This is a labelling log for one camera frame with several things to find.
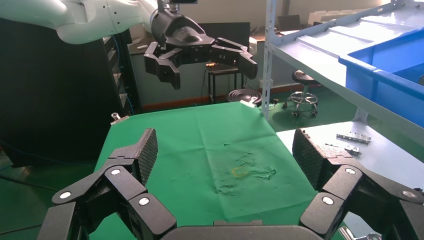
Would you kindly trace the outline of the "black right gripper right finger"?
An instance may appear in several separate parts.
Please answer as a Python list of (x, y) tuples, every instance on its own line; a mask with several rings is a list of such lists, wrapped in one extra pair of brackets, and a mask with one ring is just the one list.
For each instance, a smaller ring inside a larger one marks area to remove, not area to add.
[(292, 155), (317, 195), (301, 226), (329, 240), (347, 213), (360, 216), (384, 240), (424, 237), (424, 195), (379, 175), (345, 149), (316, 142), (305, 129), (294, 132)]

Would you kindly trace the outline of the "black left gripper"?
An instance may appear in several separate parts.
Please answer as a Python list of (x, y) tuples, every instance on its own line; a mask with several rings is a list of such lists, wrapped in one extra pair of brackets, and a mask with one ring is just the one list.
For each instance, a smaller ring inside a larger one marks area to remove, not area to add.
[(145, 71), (155, 75), (163, 83), (170, 83), (175, 90), (181, 88), (178, 67), (212, 61), (236, 67), (249, 79), (255, 79), (258, 64), (248, 47), (206, 34), (194, 20), (169, 9), (162, 9), (151, 22), (153, 41), (145, 51)]

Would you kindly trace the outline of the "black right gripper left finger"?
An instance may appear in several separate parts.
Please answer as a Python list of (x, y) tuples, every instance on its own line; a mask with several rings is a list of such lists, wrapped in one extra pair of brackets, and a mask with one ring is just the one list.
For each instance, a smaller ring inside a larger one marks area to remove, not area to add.
[(136, 239), (161, 239), (177, 221), (146, 187), (157, 154), (153, 128), (135, 144), (115, 149), (99, 170), (53, 196), (38, 239), (87, 240), (113, 214)]

